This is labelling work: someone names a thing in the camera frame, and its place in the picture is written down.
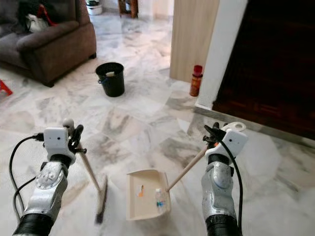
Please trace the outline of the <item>wooden handled broom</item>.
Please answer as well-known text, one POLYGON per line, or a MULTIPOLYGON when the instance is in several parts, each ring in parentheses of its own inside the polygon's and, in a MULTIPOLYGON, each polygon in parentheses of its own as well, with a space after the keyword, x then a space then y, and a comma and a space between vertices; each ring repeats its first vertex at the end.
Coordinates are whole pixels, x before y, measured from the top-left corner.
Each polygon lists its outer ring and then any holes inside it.
MULTIPOLYGON (((74 124, 74 120, 67 118, 63 120, 63 127, 68 128, 69 132, 72 128, 76 128, 74 124)), ((79 155, 81 161, 83 162, 83 166, 85 168, 85 172, 88 174, 90 181, 92 182, 94 188, 97 190, 97 208, 96 208, 96 224, 103 223, 104 219, 104 211, 106 209, 106 201, 107 201, 107 193, 108 193, 108 175, 99 176, 97 179, 97 174, 95 169, 92 167, 89 158, 87 155, 79 155)))

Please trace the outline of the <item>small clear plastic bottle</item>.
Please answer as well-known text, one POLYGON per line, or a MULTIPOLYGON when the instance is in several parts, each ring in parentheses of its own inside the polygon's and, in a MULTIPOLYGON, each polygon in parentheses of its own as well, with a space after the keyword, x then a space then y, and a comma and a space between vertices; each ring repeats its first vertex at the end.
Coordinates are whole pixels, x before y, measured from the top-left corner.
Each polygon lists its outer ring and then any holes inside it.
POLYGON ((156 202, 156 209, 159 214, 166 212, 166 199, 167 199, 167 192, 164 191, 162 188, 157 188, 155 190, 155 202, 156 202))

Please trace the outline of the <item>beige long handled dustpan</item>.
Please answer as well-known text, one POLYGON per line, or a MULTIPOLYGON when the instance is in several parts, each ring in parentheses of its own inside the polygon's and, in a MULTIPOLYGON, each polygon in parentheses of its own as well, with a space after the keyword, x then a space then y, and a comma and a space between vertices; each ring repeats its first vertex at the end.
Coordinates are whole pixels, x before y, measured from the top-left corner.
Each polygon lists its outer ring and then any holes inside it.
POLYGON ((128 173, 127 219, 130 221, 148 220, 166 216, 171 212, 171 189, 204 157, 207 147, 204 147, 187 164, 174 180, 168 180, 165 172, 156 169, 145 169, 128 173), (162 188, 167 192, 166 212, 159 214, 156 209, 155 190, 162 188))

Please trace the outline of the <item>orange bottle with red cap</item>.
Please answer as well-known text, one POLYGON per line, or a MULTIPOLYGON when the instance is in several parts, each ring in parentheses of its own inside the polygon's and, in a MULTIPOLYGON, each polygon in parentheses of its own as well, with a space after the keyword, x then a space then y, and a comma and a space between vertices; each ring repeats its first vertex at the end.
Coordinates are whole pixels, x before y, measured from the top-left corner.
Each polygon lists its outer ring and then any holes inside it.
POLYGON ((202 83, 203 77, 203 67, 202 65, 195 65, 193 67, 192 79, 190 84, 189 94, 193 97, 197 97, 199 95, 200 86, 202 83))

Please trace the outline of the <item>black plastic bucket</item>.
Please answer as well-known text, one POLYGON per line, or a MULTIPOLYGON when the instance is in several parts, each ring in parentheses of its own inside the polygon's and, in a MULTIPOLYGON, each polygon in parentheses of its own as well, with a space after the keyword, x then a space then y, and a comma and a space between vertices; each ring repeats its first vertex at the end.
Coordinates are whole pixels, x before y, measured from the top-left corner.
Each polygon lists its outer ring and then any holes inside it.
POLYGON ((99 77, 98 83, 109 97, 119 97, 125 91, 124 86, 124 66, 111 61, 99 65, 96 68, 99 77))

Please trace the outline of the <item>red plastic stool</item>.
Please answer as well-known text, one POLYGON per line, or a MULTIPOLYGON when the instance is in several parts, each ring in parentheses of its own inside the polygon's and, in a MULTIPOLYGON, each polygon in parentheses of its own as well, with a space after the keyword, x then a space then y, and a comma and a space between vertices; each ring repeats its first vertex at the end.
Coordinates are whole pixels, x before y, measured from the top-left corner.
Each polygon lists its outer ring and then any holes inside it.
POLYGON ((7 87, 3 80, 0 80, 0 92, 6 94, 6 96, 11 96, 13 94, 12 90, 7 87))

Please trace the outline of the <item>dark wooden door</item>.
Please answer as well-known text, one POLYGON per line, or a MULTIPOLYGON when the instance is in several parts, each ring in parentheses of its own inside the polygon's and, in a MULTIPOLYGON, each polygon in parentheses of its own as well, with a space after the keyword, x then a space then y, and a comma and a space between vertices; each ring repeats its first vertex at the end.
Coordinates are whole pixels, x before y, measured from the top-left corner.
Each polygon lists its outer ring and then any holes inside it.
POLYGON ((315 140, 315 0, 248 0, 212 108, 315 140))

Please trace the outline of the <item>dark brown sofa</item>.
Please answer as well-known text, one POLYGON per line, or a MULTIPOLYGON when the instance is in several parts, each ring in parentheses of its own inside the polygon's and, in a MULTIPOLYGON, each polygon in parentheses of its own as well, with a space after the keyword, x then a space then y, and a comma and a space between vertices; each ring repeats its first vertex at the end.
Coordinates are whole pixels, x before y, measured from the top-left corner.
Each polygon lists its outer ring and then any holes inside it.
POLYGON ((0 67, 52 87, 57 79, 96 58, 96 33, 85 0, 45 0, 56 23, 30 33, 18 24, 19 0, 0 0, 0 67))

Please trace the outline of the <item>light wooden panel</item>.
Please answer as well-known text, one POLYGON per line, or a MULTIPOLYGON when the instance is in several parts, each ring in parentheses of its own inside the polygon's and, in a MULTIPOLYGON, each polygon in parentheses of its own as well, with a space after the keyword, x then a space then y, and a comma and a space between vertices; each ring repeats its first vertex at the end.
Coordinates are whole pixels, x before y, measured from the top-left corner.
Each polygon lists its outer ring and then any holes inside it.
POLYGON ((170 77, 190 82, 195 65, 205 67, 219 0, 175 0, 170 77))

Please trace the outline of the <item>black and white bag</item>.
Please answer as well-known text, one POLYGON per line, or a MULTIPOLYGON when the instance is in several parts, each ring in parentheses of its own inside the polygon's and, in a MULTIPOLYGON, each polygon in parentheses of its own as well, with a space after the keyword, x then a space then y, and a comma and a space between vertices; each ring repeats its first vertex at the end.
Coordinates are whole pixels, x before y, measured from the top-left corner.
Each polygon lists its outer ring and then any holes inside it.
POLYGON ((48 0, 18 0, 16 18, 18 25, 31 33, 58 25, 57 11, 48 0))

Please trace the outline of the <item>white pot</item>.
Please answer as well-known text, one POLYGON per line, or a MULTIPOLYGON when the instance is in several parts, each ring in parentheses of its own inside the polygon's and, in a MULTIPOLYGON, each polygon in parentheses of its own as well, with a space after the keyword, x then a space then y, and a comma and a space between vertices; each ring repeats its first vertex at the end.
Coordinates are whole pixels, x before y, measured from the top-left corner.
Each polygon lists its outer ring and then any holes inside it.
POLYGON ((101 0, 85 0, 88 14, 99 15, 103 13, 103 6, 101 0))

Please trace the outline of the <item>brown wooden furniture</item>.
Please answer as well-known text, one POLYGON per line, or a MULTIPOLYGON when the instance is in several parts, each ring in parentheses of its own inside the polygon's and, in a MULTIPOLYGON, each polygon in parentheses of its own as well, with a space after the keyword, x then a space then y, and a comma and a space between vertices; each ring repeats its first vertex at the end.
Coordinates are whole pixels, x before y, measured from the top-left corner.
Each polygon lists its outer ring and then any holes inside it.
POLYGON ((129 18, 138 18, 139 3, 138 0, 117 0, 119 8, 119 16, 127 16, 129 18))

